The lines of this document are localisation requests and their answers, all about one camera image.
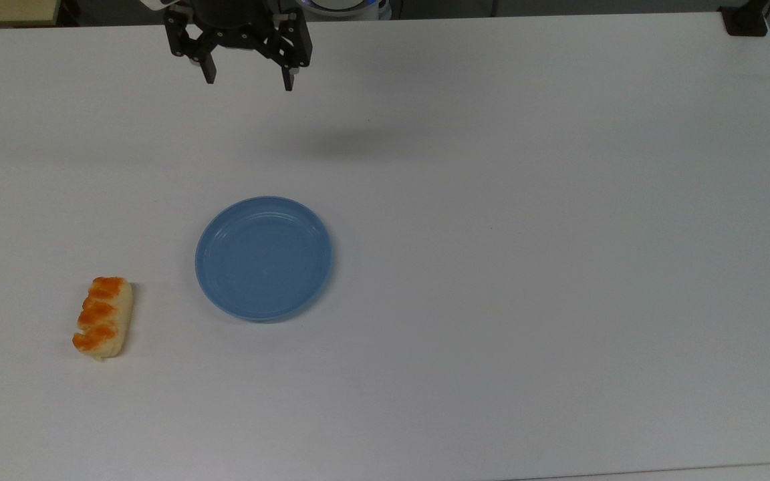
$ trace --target blue plastic plate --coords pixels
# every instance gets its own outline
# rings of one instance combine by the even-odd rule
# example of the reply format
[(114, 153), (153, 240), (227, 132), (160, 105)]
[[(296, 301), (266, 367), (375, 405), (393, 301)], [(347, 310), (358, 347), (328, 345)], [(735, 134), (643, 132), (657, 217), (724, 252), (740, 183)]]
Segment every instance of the blue plastic plate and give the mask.
[(307, 307), (331, 263), (323, 222), (281, 197), (231, 205), (210, 222), (195, 253), (195, 273), (210, 301), (255, 322), (286, 319)]

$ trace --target white table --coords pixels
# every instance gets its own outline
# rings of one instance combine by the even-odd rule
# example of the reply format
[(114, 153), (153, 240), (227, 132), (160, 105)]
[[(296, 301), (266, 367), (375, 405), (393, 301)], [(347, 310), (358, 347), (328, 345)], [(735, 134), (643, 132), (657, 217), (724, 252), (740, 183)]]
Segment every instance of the white table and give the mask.
[(630, 472), (626, 474), (553, 479), (555, 481), (770, 481), (770, 465)]
[[(718, 13), (311, 25), (296, 91), (161, 27), (0, 31), (0, 479), (470, 481), (770, 463), (770, 36)], [(207, 301), (227, 205), (336, 245)], [(125, 352), (70, 345), (134, 281)]]

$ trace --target bread roll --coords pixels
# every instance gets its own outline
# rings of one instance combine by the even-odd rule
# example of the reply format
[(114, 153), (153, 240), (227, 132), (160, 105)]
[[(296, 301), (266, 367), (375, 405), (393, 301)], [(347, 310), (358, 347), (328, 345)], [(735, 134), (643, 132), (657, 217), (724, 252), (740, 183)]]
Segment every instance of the bread roll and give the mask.
[(132, 317), (132, 287), (123, 277), (98, 277), (82, 303), (73, 345), (80, 353), (101, 360), (116, 356)]

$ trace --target orange topping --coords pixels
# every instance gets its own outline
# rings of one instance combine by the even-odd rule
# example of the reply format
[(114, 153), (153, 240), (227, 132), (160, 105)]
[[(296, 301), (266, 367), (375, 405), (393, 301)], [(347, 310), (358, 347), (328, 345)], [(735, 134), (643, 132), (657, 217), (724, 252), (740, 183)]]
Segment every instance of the orange topping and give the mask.
[(80, 328), (85, 329), (86, 327), (103, 322), (103, 320), (115, 314), (116, 311), (117, 308), (111, 307), (111, 305), (106, 304), (105, 302), (95, 301), (94, 299), (88, 298), (85, 299), (85, 302), (82, 304), (82, 314), (79, 314), (79, 321), (77, 321), (77, 324)]
[(91, 284), (91, 289), (88, 289), (88, 297), (112, 299), (120, 293), (123, 283), (122, 277), (98, 277)]
[(73, 345), (80, 351), (89, 351), (98, 346), (100, 342), (111, 339), (117, 335), (117, 329), (113, 326), (99, 325), (89, 328), (85, 334), (77, 332), (73, 335)]

